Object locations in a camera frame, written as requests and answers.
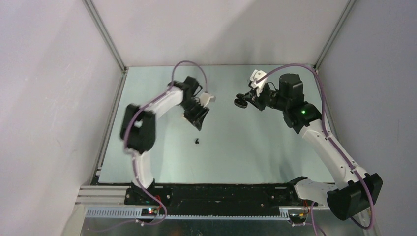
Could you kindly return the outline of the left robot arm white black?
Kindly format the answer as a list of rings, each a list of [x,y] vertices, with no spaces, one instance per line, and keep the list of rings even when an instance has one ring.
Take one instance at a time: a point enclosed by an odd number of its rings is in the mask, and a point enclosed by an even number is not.
[[[208,92],[197,96],[196,90],[200,87],[195,78],[188,76],[183,82],[171,81],[166,91],[148,104],[129,104],[125,109],[120,138],[125,150],[132,155],[132,182],[140,187],[136,198],[144,205],[155,200],[155,191],[150,188],[154,183],[150,150],[156,140],[156,123],[170,109],[181,106],[183,117],[197,130],[201,130],[209,112],[208,105],[215,101],[215,96]]]

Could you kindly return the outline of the black earbud charging case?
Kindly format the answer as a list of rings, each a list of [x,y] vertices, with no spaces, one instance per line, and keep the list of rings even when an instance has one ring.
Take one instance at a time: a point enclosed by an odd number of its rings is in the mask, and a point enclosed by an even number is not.
[[[234,99],[234,105],[242,109],[247,108],[248,103],[245,100],[245,95],[241,93],[237,94],[236,98]]]

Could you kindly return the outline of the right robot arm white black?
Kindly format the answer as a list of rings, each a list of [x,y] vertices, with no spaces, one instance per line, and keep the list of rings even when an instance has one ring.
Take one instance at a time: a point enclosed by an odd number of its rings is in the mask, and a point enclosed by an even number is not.
[[[282,75],[279,88],[272,90],[267,74],[254,70],[248,86],[251,90],[237,94],[235,105],[246,108],[252,104],[260,111],[266,107],[281,111],[287,126],[313,147],[334,180],[327,184],[304,178],[287,190],[288,203],[298,206],[305,199],[315,201],[328,206],[340,220],[352,218],[376,203],[383,180],[361,167],[326,128],[322,113],[305,101],[298,74]]]

